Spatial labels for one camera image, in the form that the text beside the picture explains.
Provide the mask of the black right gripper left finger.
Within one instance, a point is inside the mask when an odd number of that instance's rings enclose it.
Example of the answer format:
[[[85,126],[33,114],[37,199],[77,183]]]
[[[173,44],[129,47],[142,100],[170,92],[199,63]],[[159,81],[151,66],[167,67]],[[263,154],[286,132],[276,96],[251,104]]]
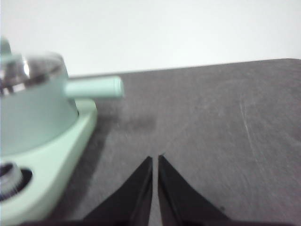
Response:
[[[91,226],[147,226],[152,190],[153,161],[148,156],[124,184],[88,213],[83,221]]]

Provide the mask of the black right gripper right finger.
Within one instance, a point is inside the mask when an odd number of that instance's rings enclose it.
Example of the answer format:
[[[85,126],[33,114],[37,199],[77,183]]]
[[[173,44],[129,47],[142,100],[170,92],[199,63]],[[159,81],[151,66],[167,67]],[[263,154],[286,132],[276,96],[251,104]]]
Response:
[[[233,223],[189,185],[162,155],[158,157],[158,198],[165,226],[228,226]]]

